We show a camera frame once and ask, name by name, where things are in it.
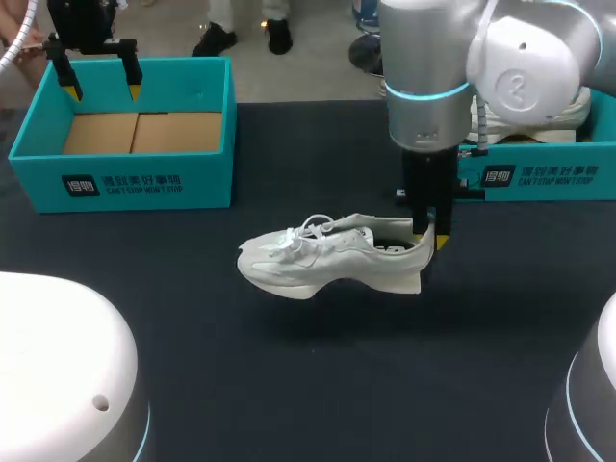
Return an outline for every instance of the dark tablecloth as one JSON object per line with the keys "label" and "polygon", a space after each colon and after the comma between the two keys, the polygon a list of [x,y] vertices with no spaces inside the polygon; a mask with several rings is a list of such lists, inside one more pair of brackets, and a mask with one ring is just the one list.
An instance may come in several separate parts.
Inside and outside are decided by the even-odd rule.
{"label": "dark tablecloth", "polygon": [[188,212],[36,215],[6,160],[19,117],[0,270],[117,307],[160,461],[545,460],[552,393],[616,292],[614,204],[460,205],[422,295],[289,301],[242,280],[237,246],[313,213],[406,214],[383,103],[241,105],[235,205]]}

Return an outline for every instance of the brown cardboard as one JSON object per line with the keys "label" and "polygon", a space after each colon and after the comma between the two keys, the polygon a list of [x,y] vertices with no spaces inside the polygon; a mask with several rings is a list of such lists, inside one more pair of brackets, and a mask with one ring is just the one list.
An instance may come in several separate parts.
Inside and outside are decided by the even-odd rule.
{"label": "brown cardboard", "polygon": [[221,128],[220,113],[141,114],[131,152],[218,152]]}
{"label": "brown cardboard", "polygon": [[76,115],[64,154],[218,152],[222,114]]}
{"label": "brown cardboard", "polygon": [[63,154],[127,154],[137,114],[83,114],[73,118]]}

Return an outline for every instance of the shoe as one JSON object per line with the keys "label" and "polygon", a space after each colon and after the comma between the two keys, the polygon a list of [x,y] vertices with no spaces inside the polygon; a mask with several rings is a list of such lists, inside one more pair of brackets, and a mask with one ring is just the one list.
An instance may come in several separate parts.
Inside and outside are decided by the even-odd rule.
{"label": "shoe", "polygon": [[[576,142],[576,130],[586,121],[590,114],[590,89],[583,87],[576,99],[565,111],[548,123],[537,126],[511,125],[494,114],[486,105],[488,119],[488,142],[496,144],[513,135],[524,135],[539,142],[563,143]],[[467,140],[477,142],[477,103],[473,100],[471,108],[473,128]]]}
{"label": "shoe", "polygon": [[434,224],[418,239],[411,218],[356,214],[335,221],[313,215],[297,229],[249,240],[240,250],[240,273],[259,289],[286,298],[311,298],[337,279],[418,294],[420,271],[434,252]]}
{"label": "shoe", "polygon": [[216,22],[211,22],[192,55],[195,57],[218,56],[237,42],[238,36],[235,32],[225,32]]}
{"label": "shoe", "polygon": [[289,22],[286,19],[281,21],[268,19],[266,31],[269,34],[268,48],[274,55],[284,55],[293,46]]}

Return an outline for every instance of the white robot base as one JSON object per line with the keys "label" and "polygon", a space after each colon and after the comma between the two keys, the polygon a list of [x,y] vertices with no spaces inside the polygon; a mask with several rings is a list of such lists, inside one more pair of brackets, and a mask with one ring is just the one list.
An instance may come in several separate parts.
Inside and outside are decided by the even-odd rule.
{"label": "white robot base", "polygon": [[152,462],[133,335],[74,282],[0,272],[0,460]]}
{"label": "white robot base", "polygon": [[616,295],[574,358],[545,422],[551,462],[616,460]]}

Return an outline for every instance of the logo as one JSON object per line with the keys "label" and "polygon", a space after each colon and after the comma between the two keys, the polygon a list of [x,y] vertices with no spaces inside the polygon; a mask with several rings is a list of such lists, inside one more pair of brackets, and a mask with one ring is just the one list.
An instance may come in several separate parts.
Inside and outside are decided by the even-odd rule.
{"label": "logo", "polygon": [[92,175],[62,175],[62,181],[71,197],[98,197],[100,195]]}
{"label": "logo", "polygon": [[532,77],[520,69],[504,72],[497,81],[496,91],[501,104],[510,111],[528,111],[539,101]]}
{"label": "logo", "polygon": [[487,166],[483,170],[483,188],[506,188],[511,184],[516,166]]}

